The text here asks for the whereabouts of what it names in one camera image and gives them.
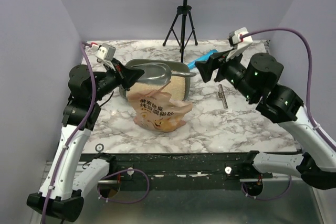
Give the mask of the silver metal scoop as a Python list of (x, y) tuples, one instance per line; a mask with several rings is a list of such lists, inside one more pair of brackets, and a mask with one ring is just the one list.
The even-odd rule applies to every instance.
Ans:
[(196, 76), (196, 73), (193, 72), (173, 71), (165, 63), (144, 63), (132, 66), (131, 69), (144, 71), (144, 74), (137, 80), (137, 82), (157, 86), (168, 84), (173, 76), (183, 78), (192, 78)]

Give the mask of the grey bag clip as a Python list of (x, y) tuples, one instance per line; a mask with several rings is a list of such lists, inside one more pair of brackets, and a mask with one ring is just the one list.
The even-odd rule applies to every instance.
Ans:
[(227, 101), (226, 101), (223, 86), (221, 84), (218, 85), (218, 93), (217, 94), (218, 94), (218, 98), (222, 101), (223, 108), (227, 110), (228, 109), (228, 104), (227, 104)]

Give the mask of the pink cat litter bag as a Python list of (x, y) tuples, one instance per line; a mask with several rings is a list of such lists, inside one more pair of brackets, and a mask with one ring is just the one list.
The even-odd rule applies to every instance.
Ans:
[(150, 131), (173, 132), (186, 124), (183, 117), (191, 112), (193, 105), (174, 99), (164, 90), (169, 85), (137, 83), (127, 92), (127, 100), (136, 112), (136, 125)]

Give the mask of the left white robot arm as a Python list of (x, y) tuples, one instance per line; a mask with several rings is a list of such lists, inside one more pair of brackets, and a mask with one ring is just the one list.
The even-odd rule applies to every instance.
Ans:
[(39, 191), (27, 198), (27, 206), (42, 215), (42, 223), (47, 217), (75, 222), (87, 193), (100, 179), (112, 179), (116, 175), (116, 158), (111, 154), (98, 154), (79, 176), (75, 173), (101, 112), (98, 101), (119, 86), (129, 89), (144, 73), (144, 70), (126, 67), (118, 60), (113, 60), (112, 68), (105, 72), (94, 72), (88, 65), (71, 69), (68, 81), (70, 97), (63, 112), (55, 158)]

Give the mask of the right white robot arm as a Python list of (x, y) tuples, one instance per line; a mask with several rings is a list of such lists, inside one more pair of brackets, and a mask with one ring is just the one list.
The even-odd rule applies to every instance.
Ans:
[(249, 178), (257, 174), (278, 173), (300, 177), (306, 184), (321, 190), (335, 188), (335, 141), (308, 117), (303, 100), (278, 80), (284, 69), (268, 53), (254, 54), (247, 67), (242, 55), (229, 59), (229, 52), (216, 52), (206, 61), (197, 61), (204, 82), (217, 71), (216, 82), (227, 80), (249, 104), (296, 140), (301, 154), (270, 154), (251, 151), (241, 171)]

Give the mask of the grey plastic litter box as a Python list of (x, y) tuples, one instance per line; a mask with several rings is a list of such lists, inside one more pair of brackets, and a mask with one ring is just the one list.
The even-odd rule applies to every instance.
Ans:
[[(190, 72), (188, 66), (184, 63), (174, 62), (174, 61), (164, 61), (164, 60), (133, 59), (133, 60), (129, 61), (126, 64), (126, 66), (127, 67), (132, 67), (132, 66), (140, 65), (140, 64), (144, 64), (144, 63), (165, 63), (173, 71)], [(185, 79), (186, 88), (185, 88), (185, 96), (184, 96), (183, 101), (185, 101), (188, 97), (188, 93), (189, 93), (189, 89), (190, 89), (190, 82), (191, 82), (190, 78), (184, 78), (184, 79)], [(124, 90), (122, 87), (119, 88), (119, 93), (124, 99), (127, 99), (127, 97), (126, 97), (127, 91)]]

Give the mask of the beige litter in box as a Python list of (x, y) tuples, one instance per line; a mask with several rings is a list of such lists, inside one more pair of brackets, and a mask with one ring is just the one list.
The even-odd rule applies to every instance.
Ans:
[[(162, 88), (162, 86), (136, 83), (127, 92), (126, 97), (140, 91), (158, 90), (160, 88)], [(186, 88), (185, 79), (183, 77), (173, 76), (171, 78), (171, 82), (165, 88), (162, 89), (162, 92), (167, 92), (171, 94), (172, 99), (174, 100), (182, 101), (184, 100), (185, 96), (185, 88)]]

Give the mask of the blue cylindrical flashlight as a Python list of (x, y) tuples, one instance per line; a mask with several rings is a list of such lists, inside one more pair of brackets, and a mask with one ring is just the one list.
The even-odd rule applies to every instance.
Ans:
[(198, 61), (207, 61), (208, 58), (214, 54), (214, 53), (217, 53), (218, 51), (216, 49), (212, 49), (210, 50), (209, 52), (207, 52), (205, 55), (195, 59), (194, 61), (190, 62), (187, 64), (188, 68), (189, 69), (194, 69), (195, 68), (195, 63), (198, 62)]

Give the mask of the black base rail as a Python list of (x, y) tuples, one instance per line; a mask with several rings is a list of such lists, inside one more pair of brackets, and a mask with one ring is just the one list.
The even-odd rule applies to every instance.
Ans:
[(110, 183), (103, 189), (239, 190), (240, 179), (271, 176), (252, 166), (250, 153), (83, 154), (81, 162), (102, 158), (111, 162)]

